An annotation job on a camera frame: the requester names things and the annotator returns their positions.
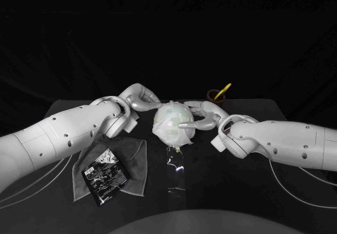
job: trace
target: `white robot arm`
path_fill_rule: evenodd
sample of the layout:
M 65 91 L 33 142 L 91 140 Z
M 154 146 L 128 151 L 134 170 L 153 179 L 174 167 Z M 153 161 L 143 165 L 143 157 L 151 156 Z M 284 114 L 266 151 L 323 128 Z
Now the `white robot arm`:
M 140 118 L 134 110 L 160 106 L 157 96 L 137 83 L 118 97 L 102 97 L 0 137 L 0 192 L 19 178 L 86 148 L 98 133 L 112 138 L 122 129 L 131 132 Z
M 193 111 L 196 106 L 202 107 L 197 102 L 186 105 Z M 213 113 L 219 112 L 216 104 L 207 102 L 207 105 Z M 180 123 L 179 127 L 199 128 L 200 121 Z M 225 116 L 218 127 L 218 136 L 210 143 L 219 152 L 228 148 L 238 158 L 261 153 L 274 162 L 337 171 L 337 130 L 291 121 L 258 122 L 246 115 Z

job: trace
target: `yellow object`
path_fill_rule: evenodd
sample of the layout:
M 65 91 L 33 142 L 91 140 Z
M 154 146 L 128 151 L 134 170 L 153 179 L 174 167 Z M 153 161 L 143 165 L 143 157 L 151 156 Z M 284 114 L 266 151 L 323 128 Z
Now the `yellow object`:
M 226 85 L 226 87 L 219 91 L 216 97 L 215 97 L 215 100 L 218 99 L 218 97 L 226 92 L 228 88 L 230 87 L 230 83 Z

